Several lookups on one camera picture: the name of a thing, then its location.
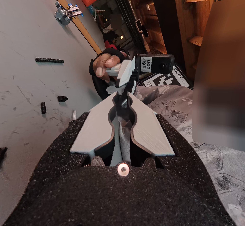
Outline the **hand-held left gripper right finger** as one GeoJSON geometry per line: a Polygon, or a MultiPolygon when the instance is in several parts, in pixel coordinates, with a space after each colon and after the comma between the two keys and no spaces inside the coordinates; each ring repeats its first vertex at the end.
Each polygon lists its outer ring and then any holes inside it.
{"type": "Polygon", "coordinates": [[[157,113],[127,92],[130,121],[130,158],[175,156],[157,113]]]}

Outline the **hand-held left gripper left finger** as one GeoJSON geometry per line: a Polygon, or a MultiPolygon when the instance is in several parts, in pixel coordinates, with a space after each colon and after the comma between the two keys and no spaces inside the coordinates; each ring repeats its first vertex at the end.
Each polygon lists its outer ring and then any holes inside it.
{"type": "Polygon", "coordinates": [[[115,147],[115,127],[118,92],[93,107],[70,148],[71,153],[87,154],[90,157],[109,157],[115,147]]]}

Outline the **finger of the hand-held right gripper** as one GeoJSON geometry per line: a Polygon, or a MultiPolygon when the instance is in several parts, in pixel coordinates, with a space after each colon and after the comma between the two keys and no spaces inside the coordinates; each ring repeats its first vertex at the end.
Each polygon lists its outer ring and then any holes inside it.
{"type": "Polygon", "coordinates": [[[122,95],[125,87],[126,86],[121,86],[121,87],[117,88],[116,86],[109,86],[109,87],[107,87],[106,91],[108,94],[113,94],[114,92],[118,92],[119,95],[122,95]]]}
{"type": "Polygon", "coordinates": [[[122,61],[121,68],[117,76],[116,88],[120,88],[129,82],[132,72],[135,70],[135,63],[135,59],[122,61]]]}

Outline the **person's right hand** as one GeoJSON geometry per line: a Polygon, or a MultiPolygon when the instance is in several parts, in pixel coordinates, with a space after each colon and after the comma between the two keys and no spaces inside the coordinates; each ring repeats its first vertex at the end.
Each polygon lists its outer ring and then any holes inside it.
{"type": "Polygon", "coordinates": [[[128,58],[128,55],[123,51],[107,48],[95,59],[91,59],[89,73],[92,76],[95,90],[102,100],[109,96],[106,91],[107,87],[114,85],[117,81],[117,77],[109,76],[106,69],[112,68],[128,58]]]}

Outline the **black white marker board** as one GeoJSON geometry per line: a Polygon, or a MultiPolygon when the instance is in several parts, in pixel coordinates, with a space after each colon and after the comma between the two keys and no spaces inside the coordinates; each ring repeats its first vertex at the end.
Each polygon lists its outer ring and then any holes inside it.
{"type": "Polygon", "coordinates": [[[194,83],[185,76],[177,63],[175,63],[172,72],[170,72],[169,74],[150,73],[147,76],[143,77],[139,81],[138,85],[144,87],[178,85],[187,87],[191,90],[193,90],[194,88],[194,83]]]}

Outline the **wooden shelf unit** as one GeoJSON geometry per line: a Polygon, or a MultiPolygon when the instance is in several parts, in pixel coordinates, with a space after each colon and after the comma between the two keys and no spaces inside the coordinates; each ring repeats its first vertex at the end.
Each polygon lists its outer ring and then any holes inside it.
{"type": "Polygon", "coordinates": [[[185,71],[194,80],[204,31],[214,0],[175,0],[185,71]]]}

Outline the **grey blue brick assembly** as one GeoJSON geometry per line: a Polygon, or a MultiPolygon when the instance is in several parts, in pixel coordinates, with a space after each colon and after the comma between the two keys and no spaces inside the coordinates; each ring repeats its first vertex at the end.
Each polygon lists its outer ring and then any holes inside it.
{"type": "Polygon", "coordinates": [[[68,7],[63,7],[58,1],[55,2],[57,11],[55,13],[55,18],[64,26],[68,25],[70,21],[75,19],[77,16],[83,16],[77,5],[73,6],[71,3],[68,7]]]}

